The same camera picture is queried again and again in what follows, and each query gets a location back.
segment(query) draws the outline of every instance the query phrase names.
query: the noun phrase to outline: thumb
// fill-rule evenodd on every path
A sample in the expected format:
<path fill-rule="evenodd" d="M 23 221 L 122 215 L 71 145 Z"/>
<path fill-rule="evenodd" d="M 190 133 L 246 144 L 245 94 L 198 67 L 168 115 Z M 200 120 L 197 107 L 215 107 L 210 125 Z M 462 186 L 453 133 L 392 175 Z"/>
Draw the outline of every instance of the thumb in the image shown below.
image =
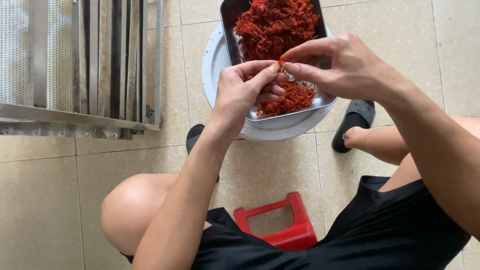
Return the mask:
<path fill-rule="evenodd" d="M 329 77 L 329 70 L 320 69 L 312 65 L 302 63 L 290 63 L 283 64 L 283 69 L 294 76 L 297 80 L 307 81 L 315 85 L 324 85 L 325 80 Z"/>
<path fill-rule="evenodd" d="M 278 71 L 280 70 L 280 65 L 275 63 L 266 69 L 260 71 L 253 79 L 246 82 L 246 84 L 250 85 L 250 88 L 255 90 L 256 92 L 260 92 L 260 90 L 267 84 L 275 79 Z"/>

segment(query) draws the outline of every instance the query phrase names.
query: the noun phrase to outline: red plastic stool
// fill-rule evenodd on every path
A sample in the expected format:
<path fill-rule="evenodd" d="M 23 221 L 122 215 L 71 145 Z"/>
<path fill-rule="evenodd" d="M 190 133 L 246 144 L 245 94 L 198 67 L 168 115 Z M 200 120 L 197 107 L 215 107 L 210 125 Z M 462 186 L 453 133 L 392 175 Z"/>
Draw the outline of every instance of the red plastic stool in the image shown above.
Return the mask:
<path fill-rule="evenodd" d="M 255 235 L 250 231 L 247 217 L 256 216 L 287 205 L 291 205 L 293 211 L 293 223 L 288 228 L 267 235 Z M 283 201 L 247 211 L 245 211 L 243 207 L 237 208 L 233 212 L 233 216 L 235 217 L 235 222 L 242 231 L 263 239 L 269 244 L 281 249 L 301 251 L 318 242 L 317 235 L 315 234 L 315 231 L 313 231 L 307 210 L 303 205 L 300 194 L 296 191 L 288 193 L 287 198 Z"/>

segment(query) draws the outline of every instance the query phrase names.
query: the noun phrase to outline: fingernail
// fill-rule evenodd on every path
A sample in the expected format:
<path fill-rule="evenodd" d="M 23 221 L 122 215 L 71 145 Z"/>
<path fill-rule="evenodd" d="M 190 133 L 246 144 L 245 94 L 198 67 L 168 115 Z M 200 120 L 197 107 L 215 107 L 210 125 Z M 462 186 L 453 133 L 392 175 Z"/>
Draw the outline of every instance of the fingernail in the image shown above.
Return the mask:
<path fill-rule="evenodd" d="M 272 71 L 272 72 L 278 72 L 280 70 L 280 65 L 278 63 L 275 63 L 273 65 L 271 65 L 268 70 Z"/>
<path fill-rule="evenodd" d="M 285 63 L 283 64 L 283 68 L 284 68 L 285 71 L 287 71 L 288 73 L 291 73 L 291 72 L 297 71 L 300 67 L 299 67 L 298 65 L 293 64 L 293 63 L 285 62 Z"/>

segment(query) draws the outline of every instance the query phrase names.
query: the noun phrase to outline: metal rack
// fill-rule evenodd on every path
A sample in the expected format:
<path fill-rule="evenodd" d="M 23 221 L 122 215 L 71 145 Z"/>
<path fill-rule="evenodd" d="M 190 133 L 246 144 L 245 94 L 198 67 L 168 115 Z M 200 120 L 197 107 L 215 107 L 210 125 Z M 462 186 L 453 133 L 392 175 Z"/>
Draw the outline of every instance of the metal rack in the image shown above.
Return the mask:
<path fill-rule="evenodd" d="M 147 0 L 1 5 L 0 135 L 132 139 L 144 130 L 160 131 L 162 0 L 152 100 L 147 100 L 147 5 Z"/>

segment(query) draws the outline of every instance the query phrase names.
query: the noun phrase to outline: stainless steel tray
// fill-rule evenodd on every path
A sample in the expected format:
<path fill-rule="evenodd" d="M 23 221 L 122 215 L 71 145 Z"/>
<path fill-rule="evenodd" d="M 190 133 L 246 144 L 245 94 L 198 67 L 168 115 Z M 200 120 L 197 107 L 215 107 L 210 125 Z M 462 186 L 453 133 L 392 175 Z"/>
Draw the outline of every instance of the stainless steel tray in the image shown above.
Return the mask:
<path fill-rule="evenodd" d="M 243 12 L 246 12 L 250 9 L 250 0 L 224 0 L 220 6 L 220 18 L 222 21 L 222 27 L 225 34 L 225 43 L 227 45 L 228 57 L 230 59 L 231 65 L 237 65 L 241 63 L 240 55 L 242 55 L 241 47 L 238 45 L 240 39 L 239 36 L 235 35 L 235 23 L 238 21 L 238 18 Z M 320 15 L 318 19 L 318 24 L 315 28 L 316 38 L 327 37 L 327 30 L 325 27 L 324 16 L 322 12 L 322 6 L 320 0 L 311 0 L 310 4 L 313 5 L 312 12 L 314 14 Z M 324 62 L 318 66 L 322 69 L 330 69 L 330 63 Z M 306 111 L 317 110 L 319 108 L 324 108 L 332 105 L 336 97 L 322 91 L 318 86 L 315 86 L 317 94 L 313 99 L 313 104 L 306 108 L 305 110 L 294 111 L 285 114 L 279 114 L 276 116 L 257 116 L 256 111 L 257 107 L 253 106 L 247 115 L 247 119 L 253 122 L 265 121 L 269 119 L 275 119 L 279 117 L 284 117 L 292 114 L 303 113 Z"/>

